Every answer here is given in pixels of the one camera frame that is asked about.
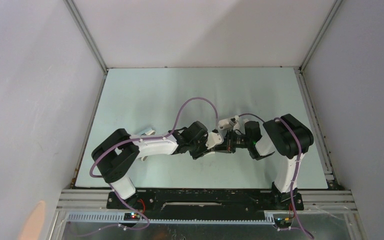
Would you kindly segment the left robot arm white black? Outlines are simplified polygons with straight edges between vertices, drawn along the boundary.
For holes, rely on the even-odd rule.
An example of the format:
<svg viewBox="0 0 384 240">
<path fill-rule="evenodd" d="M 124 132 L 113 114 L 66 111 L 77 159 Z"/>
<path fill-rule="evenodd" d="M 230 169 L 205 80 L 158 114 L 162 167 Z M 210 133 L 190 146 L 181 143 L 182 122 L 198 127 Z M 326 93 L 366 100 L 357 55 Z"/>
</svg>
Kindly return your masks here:
<svg viewBox="0 0 384 240">
<path fill-rule="evenodd" d="M 131 135 L 119 128 L 92 151 L 91 169 L 98 168 L 100 177 L 119 195 L 118 201 L 125 208 L 133 208 L 138 194 L 127 172 L 136 159 L 187 152 L 197 159 L 208 150 L 208 136 L 208 129 L 199 121 L 167 135 Z"/>
</svg>

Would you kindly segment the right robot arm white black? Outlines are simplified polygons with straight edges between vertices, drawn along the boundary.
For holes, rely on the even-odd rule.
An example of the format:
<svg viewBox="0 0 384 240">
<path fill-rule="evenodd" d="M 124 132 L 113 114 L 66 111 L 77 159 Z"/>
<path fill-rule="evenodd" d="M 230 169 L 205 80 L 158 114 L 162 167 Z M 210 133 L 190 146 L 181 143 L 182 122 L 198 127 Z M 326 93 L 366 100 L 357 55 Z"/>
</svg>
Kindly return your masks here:
<svg viewBox="0 0 384 240">
<path fill-rule="evenodd" d="M 260 124 L 257 121 L 240 121 L 239 116 L 225 118 L 218 122 L 218 128 L 225 131 L 222 151 L 233 153 L 236 149 L 247 149 L 254 160 L 262 160 L 279 153 L 283 156 L 280 169 L 271 186 L 271 204 L 284 209 L 297 194 L 297 178 L 301 162 L 314 144 L 312 132 L 291 114 Z"/>
</svg>

